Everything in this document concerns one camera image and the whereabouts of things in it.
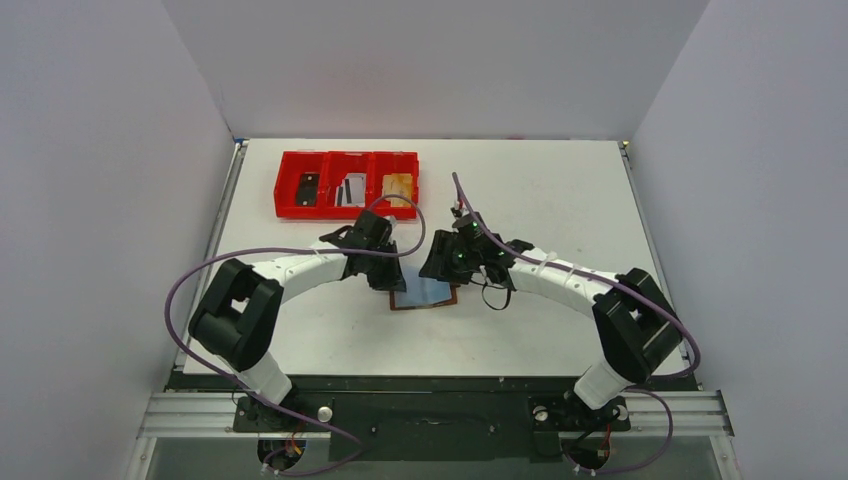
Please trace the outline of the brown leather card holder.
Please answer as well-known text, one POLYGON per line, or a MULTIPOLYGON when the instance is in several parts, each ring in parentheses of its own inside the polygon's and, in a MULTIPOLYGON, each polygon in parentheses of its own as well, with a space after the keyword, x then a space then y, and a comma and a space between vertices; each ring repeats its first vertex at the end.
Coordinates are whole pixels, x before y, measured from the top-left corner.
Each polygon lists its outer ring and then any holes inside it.
POLYGON ((421 277, 418 267, 402 265, 401 273, 406 284, 406 290, 390 293, 389 308, 391 311, 431 309, 452 306, 459 302, 456 288, 453 285, 421 277))

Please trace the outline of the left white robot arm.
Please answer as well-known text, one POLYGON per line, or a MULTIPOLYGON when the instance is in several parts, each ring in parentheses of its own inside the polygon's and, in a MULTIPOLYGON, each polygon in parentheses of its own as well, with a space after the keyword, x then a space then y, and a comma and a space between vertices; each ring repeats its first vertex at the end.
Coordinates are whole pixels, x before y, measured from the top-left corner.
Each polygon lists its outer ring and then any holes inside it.
POLYGON ((259 416, 272 429, 291 427, 298 402, 292 380, 269 351, 283 303, 313 288, 364 274, 377 291, 404 291, 393 222, 364 210, 321 236, 303 255, 254 264, 229 259, 217 269, 189 321, 189 335, 219 357, 236 379, 263 396, 259 416))

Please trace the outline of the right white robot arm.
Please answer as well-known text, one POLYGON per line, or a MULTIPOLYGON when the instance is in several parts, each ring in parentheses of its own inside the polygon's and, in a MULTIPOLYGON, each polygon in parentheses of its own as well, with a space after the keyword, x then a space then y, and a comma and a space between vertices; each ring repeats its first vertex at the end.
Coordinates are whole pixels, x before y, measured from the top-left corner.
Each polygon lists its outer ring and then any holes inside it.
POLYGON ((566 418, 578 427, 592 425, 622 391, 648 381, 684 339, 648 272, 585 270, 530 242, 502 242, 470 214, 435 232, 419 274, 453 285, 467 285, 481 274, 511 293, 539 295, 593 320, 602 355, 563 402, 566 418))

